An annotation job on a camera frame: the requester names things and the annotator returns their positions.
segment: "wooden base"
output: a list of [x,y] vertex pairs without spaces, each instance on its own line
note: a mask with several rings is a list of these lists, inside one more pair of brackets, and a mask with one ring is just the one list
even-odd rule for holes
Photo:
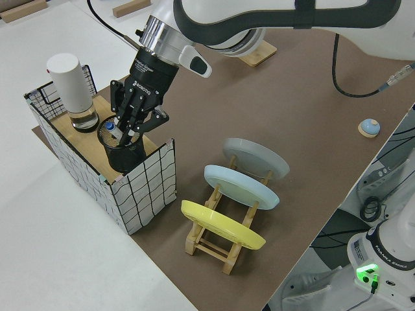
[[258,48],[249,55],[242,56],[241,59],[244,63],[251,67],[258,66],[260,63],[269,59],[277,52],[277,48],[266,41],[262,41]]
[[[100,122],[113,115],[113,112],[110,110],[110,104],[103,97],[94,97],[93,104],[99,115]],[[120,172],[112,169],[108,163],[105,149],[98,140],[96,130],[91,133],[76,131],[67,113],[52,119],[51,123],[107,179],[108,183],[112,184],[121,175]],[[147,155],[157,150],[157,146],[145,135],[143,136],[143,142]]]
[[[235,166],[236,157],[233,156],[231,158],[231,162],[229,168],[236,169]],[[268,184],[269,179],[272,176],[272,171],[268,173],[268,176],[264,178],[261,182],[264,185]],[[215,190],[212,192],[209,199],[205,202],[205,206],[209,209],[215,210],[217,205],[219,204],[220,199],[222,198],[222,194],[219,192],[219,185],[215,187]],[[258,209],[258,202],[255,202],[253,207],[249,207],[248,211],[246,212],[245,218],[242,224],[249,228],[251,226],[252,220],[254,219],[255,213]],[[196,249],[200,249],[205,253],[215,257],[223,261],[224,265],[222,267],[222,272],[225,274],[230,274],[233,267],[235,266],[236,260],[238,259],[239,253],[241,252],[242,245],[238,243],[233,243],[230,251],[226,251],[215,245],[214,243],[209,242],[208,240],[203,238],[205,228],[201,225],[193,222],[193,227],[190,230],[189,234],[186,238],[185,243],[185,250],[186,253],[189,255],[193,255]]]
[[26,3],[25,5],[18,6],[17,8],[12,8],[8,11],[4,11],[0,13],[0,17],[3,21],[9,23],[37,11],[43,10],[44,8],[47,8],[46,0],[34,0]]
[[131,2],[125,3],[124,5],[120,5],[120,6],[113,8],[112,14],[115,17],[119,18],[129,13],[141,10],[142,8],[145,8],[150,5],[151,5],[150,0],[134,0]]

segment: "green led light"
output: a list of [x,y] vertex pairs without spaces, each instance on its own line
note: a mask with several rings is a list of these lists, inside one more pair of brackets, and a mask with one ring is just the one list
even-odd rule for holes
[[356,272],[357,273],[363,273],[363,272],[366,272],[368,270],[377,270],[377,265],[376,264],[368,264],[367,266],[357,268]]
[[356,269],[356,275],[359,280],[364,282],[364,277],[367,278],[368,273],[373,273],[378,269],[378,266],[376,264],[368,264],[367,266],[363,266]]

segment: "grid pattern box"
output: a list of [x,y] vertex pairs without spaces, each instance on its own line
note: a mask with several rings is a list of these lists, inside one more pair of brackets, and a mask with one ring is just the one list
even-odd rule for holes
[[[91,71],[82,67],[91,95],[97,93]],[[25,95],[27,103],[65,169],[128,235],[147,225],[176,199],[176,159],[170,140],[128,174],[112,184],[53,126],[51,120],[66,112],[52,82]]]

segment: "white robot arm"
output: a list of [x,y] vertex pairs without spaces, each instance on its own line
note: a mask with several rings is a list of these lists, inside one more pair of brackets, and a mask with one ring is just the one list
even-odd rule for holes
[[[413,0],[159,0],[144,31],[136,32],[142,48],[130,76],[125,84],[111,82],[112,111],[124,133],[120,144],[169,120],[161,104],[180,65],[210,76],[196,43],[226,56],[244,56],[261,43],[266,28],[318,27],[345,35],[368,54],[415,60],[411,12]],[[414,69],[415,63],[393,80]]]
[[[196,54],[185,46],[194,42],[227,56],[244,56],[261,42],[265,28],[318,27],[345,35],[368,54],[415,60],[414,10],[414,2],[407,0],[161,0],[140,42],[193,70],[188,63]],[[201,60],[201,68],[193,71],[208,76],[211,69]]]

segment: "storage box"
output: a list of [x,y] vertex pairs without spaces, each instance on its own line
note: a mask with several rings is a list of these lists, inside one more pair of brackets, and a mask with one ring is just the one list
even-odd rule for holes
[[[82,69],[95,96],[89,67]],[[130,173],[121,174],[109,166],[96,131],[78,133],[73,129],[52,82],[27,93],[25,98],[65,169],[127,234],[147,225],[176,199],[174,140],[157,148],[144,137],[146,160]],[[113,114],[102,97],[95,96],[94,105],[101,121]]]

